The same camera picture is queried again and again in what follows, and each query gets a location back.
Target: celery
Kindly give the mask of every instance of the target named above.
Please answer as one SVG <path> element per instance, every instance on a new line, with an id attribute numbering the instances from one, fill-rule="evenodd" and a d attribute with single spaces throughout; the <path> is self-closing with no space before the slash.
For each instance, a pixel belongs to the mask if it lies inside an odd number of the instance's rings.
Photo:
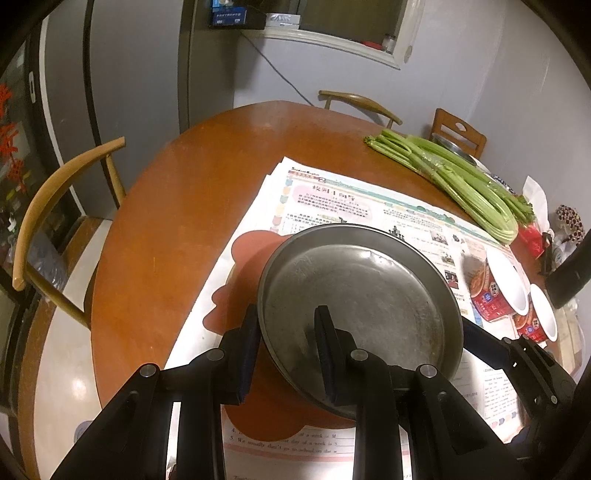
<path id="1" fill-rule="evenodd" d="M 390 130 L 383 130 L 375 138 L 366 137 L 364 141 L 375 151 L 441 188 L 503 244 L 510 244 L 517 236 L 517 221 L 528 218 L 530 205 L 513 197 L 500 184 L 439 145 L 418 137 L 404 138 Z"/>
<path id="2" fill-rule="evenodd" d="M 394 132 L 391 132 L 389 130 L 385 130 L 382 134 L 385 136 L 388 136 L 389 134 L 396 135 Z M 477 179 L 487 184 L 489 188 L 493 192 L 495 192 L 499 196 L 499 198 L 501 198 L 501 200 L 503 200 L 503 202 L 505 202 L 506 205 L 511 209 L 511 212 L 514 214 L 516 220 L 520 224 L 527 226 L 534 221 L 535 216 L 533 208 L 531 207 L 531 204 L 529 204 L 523 196 L 516 197 L 515 195 L 511 194 L 511 192 L 508 192 L 503 185 L 490 178 L 479 168 L 476 168 L 471 163 L 468 163 L 462 157 L 456 155 L 453 152 L 450 152 L 447 148 L 443 148 L 441 145 L 437 145 L 421 137 L 409 135 L 407 137 L 407 141 L 422 148 L 423 150 L 434 153 L 435 155 L 438 155 L 442 158 L 445 158 L 446 160 L 451 161 L 452 163 L 460 167 L 462 170 L 467 171 L 473 177 L 476 177 Z"/>

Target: chair backrest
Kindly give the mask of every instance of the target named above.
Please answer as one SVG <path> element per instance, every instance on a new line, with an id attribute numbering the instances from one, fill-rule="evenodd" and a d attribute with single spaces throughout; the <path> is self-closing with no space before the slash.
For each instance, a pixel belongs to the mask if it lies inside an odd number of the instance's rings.
<path id="1" fill-rule="evenodd" d="M 368 110 L 373 113 L 378 113 L 389 118 L 387 128 L 391 128 L 392 123 L 402 125 L 402 120 L 400 120 L 386 107 L 383 107 L 378 102 L 374 102 L 371 98 L 356 95 L 355 93 L 331 92 L 329 90 L 321 90 L 318 92 L 318 95 L 327 97 L 326 104 L 324 105 L 324 108 L 326 108 L 327 110 L 330 110 L 330 102 L 334 99 L 340 102 L 348 103 L 349 105 L 363 108 L 364 110 Z"/>
<path id="2" fill-rule="evenodd" d="M 86 151 L 58 168 L 41 185 L 33 197 L 18 233 L 12 269 L 12 286 L 14 289 L 23 290 L 26 285 L 25 277 L 27 277 L 59 308 L 84 325 L 87 325 L 87 320 L 83 312 L 27 262 L 27 255 L 33 236 L 39 230 L 52 208 L 55 207 L 74 181 L 97 160 L 105 158 L 109 178 L 113 185 L 115 204 L 120 205 L 122 203 L 125 198 L 125 189 L 119 179 L 111 154 L 124 146 L 125 137 L 121 137 Z"/>
<path id="3" fill-rule="evenodd" d="M 448 128 L 459 137 L 449 134 L 447 131 L 443 130 L 442 127 Z M 435 118 L 433 119 L 433 126 L 431 127 L 429 138 L 431 138 L 431 135 L 433 134 L 438 134 L 447 138 L 450 142 L 454 142 L 464 152 L 475 158 L 480 158 L 484 146 L 486 145 L 486 137 L 484 135 L 461 118 L 446 112 L 443 108 L 435 110 Z M 471 142 L 472 145 L 463 141 L 462 138 Z"/>

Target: instant noodle cup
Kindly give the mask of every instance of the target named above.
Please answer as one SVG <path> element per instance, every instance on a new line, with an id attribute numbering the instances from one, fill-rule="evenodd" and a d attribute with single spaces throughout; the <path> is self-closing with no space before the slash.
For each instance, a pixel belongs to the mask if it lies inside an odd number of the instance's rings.
<path id="1" fill-rule="evenodd" d="M 554 310 L 544 292 L 537 285 L 531 285 L 530 307 L 527 313 L 514 315 L 513 322 L 517 333 L 527 335 L 534 342 L 540 343 L 546 340 L 555 342 L 558 338 Z"/>
<path id="2" fill-rule="evenodd" d="M 470 296 L 487 322 L 513 313 L 528 313 L 525 285 L 509 259 L 496 248 L 486 249 L 485 263 L 470 282 Z"/>

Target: tiled floor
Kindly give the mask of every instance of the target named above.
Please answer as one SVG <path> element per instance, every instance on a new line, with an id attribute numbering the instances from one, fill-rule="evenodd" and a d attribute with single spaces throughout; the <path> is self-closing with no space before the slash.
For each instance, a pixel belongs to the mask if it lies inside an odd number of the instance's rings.
<path id="1" fill-rule="evenodd" d="M 64 289 L 80 308 L 110 226 L 111 222 L 105 220 L 98 227 Z M 76 427 L 93 420 L 99 412 L 90 331 L 56 309 L 35 390 L 34 438 L 41 480 L 51 477 L 72 447 Z"/>

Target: wooden table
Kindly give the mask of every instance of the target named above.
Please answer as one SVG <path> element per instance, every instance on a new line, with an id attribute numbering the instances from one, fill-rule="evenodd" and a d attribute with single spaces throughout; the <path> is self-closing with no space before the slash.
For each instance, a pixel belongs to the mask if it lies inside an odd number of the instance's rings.
<path id="1" fill-rule="evenodd" d="M 325 109 L 267 102 L 217 115 L 166 146 L 130 190 L 100 258 L 92 354 L 101 404 L 140 365 L 164 367 L 218 256 L 283 156 L 469 219 L 446 194 L 363 143 L 380 130 Z M 534 273 L 533 259 L 514 252 Z"/>

